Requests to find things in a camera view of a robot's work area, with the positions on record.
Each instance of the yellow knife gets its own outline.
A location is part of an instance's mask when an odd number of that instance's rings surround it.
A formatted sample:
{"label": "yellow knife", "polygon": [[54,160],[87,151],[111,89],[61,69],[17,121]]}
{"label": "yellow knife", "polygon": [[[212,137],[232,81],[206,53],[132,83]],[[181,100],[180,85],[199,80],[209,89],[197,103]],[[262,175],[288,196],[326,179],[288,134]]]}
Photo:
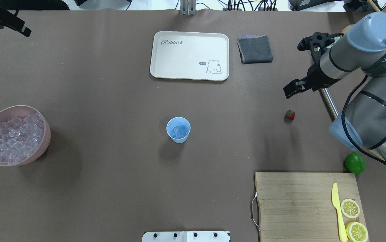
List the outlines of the yellow knife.
{"label": "yellow knife", "polygon": [[341,242],[347,242],[347,232],[345,231],[344,220],[342,219],[341,205],[339,204],[338,184],[334,183],[332,186],[332,205],[336,208],[338,216],[338,233]]}

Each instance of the robotic arm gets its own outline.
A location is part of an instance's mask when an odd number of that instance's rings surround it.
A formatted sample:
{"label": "robotic arm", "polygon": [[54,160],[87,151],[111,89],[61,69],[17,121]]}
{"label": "robotic arm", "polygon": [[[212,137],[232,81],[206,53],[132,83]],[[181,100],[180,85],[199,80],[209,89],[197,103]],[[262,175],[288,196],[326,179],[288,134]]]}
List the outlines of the robotic arm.
{"label": "robotic arm", "polygon": [[367,147],[386,165],[386,13],[368,14],[329,48],[336,35],[315,33],[301,41],[298,49],[311,50],[314,64],[305,78],[284,87],[285,96],[330,87],[361,68],[372,78],[343,109],[344,115],[334,120],[329,132],[353,150]]}

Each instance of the pink bowl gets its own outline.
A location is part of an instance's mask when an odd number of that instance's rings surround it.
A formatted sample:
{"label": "pink bowl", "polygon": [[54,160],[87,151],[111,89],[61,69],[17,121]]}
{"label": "pink bowl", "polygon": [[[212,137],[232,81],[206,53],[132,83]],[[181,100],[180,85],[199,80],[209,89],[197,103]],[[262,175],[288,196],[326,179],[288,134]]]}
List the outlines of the pink bowl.
{"label": "pink bowl", "polygon": [[[24,118],[28,114],[35,114],[35,113],[39,113],[40,115],[42,115],[37,109],[30,106],[18,105],[18,106],[9,107],[0,112],[0,122],[7,122],[12,118],[14,118],[15,116],[18,116],[19,118]],[[43,115],[42,117],[43,117],[43,122],[45,123],[45,130],[43,132],[43,139],[40,142],[40,145],[37,148],[37,150],[32,155],[30,155],[29,158],[23,161],[20,161],[13,165],[0,163],[0,166],[17,166],[17,165],[27,164],[36,160],[45,152],[45,150],[49,145],[49,141],[51,140],[51,130],[49,128],[48,122],[46,121],[45,117]]]}

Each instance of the lemon slice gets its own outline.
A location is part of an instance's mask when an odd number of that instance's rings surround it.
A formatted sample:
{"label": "lemon slice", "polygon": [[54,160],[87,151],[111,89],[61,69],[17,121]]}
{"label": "lemon slice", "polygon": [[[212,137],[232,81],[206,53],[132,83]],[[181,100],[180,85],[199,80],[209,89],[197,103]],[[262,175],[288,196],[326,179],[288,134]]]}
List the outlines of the lemon slice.
{"label": "lemon slice", "polygon": [[349,222],[345,231],[353,242],[366,242],[368,240],[368,230],[360,222]]}
{"label": "lemon slice", "polygon": [[341,202],[341,211],[346,217],[357,218],[360,213],[359,204],[352,199],[344,199]]}

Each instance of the white floor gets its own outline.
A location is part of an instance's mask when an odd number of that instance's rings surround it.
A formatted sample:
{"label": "white floor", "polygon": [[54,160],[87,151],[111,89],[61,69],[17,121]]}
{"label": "white floor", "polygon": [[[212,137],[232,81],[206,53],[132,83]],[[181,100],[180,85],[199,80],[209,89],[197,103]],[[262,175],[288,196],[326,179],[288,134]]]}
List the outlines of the white floor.
{"label": "white floor", "polygon": [[[129,2],[126,0],[87,0],[81,6],[77,6],[74,0],[63,0],[67,3],[70,10],[98,10],[105,8],[112,8],[118,10],[125,10],[129,5]],[[161,10],[161,9],[175,9],[175,6],[179,0],[132,0],[132,4],[129,7],[129,10]],[[251,11],[251,6],[247,0],[243,0],[245,4],[245,9]],[[218,0],[196,0],[196,3],[204,3],[210,9],[222,10],[226,8],[226,5],[219,2]],[[386,0],[379,0],[379,5],[383,6],[386,3]],[[253,7],[255,8],[259,2],[252,2]],[[276,0],[276,8],[278,11],[291,11],[289,8],[288,0]],[[314,6],[303,11],[311,12],[345,12],[343,1],[338,2],[329,2],[324,3],[318,6]],[[196,9],[205,9],[206,7],[202,4],[196,5]]]}

